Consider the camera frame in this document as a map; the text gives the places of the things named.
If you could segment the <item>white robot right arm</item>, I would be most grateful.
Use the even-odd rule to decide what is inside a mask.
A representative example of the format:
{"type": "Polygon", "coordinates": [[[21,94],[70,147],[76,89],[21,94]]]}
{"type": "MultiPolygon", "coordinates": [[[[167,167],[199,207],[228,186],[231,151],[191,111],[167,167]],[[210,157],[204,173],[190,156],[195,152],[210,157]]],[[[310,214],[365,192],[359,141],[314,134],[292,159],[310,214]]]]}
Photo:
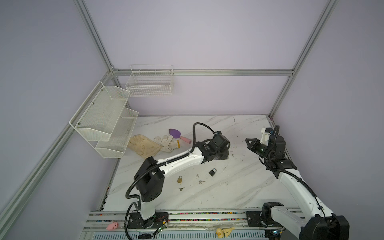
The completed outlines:
{"type": "Polygon", "coordinates": [[[273,173],[290,192],[302,213],[300,218],[280,202],[266,202],[260,214],[261,223],[281,225],[273,231],[278,237],[285,230],[299,240],[347,240],[350,224],[344,216],[336,215],[303,180],[296,165],[287,157],[286,141],[279,134],[280,127],[264,128],[261,139],[246,139],[247,148],[257,154],[260,162],[273,173]]]}

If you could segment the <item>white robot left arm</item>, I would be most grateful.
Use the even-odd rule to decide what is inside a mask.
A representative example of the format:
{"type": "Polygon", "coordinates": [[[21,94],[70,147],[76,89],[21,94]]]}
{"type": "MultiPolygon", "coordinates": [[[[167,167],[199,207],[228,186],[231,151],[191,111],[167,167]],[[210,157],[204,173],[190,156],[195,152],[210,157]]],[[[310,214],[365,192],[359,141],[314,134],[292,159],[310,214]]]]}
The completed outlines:
{"type": "Polygon", "coordinates": [[[155,217],[155,208],[145,207],[145,203],[153,201],[162,193],[166,177],[206,162],[228,159],[231,143],[222,132],[215,132],[208,125],[196,122],[193,124],[192,133],[193,140],[190,150],[162,160],[149,157],[144,160],[135,174],[134,181],[125,194],[126,199],[137,199],[136,202],[130,204],[124,218],[124,231],[127,239],[131,239],[128,231],[128,216],[131,213],[139,213],[143,222],[155,217]],[[198,142],[196,126],[207,128],[212,132],[213,137],[198,142]]]}

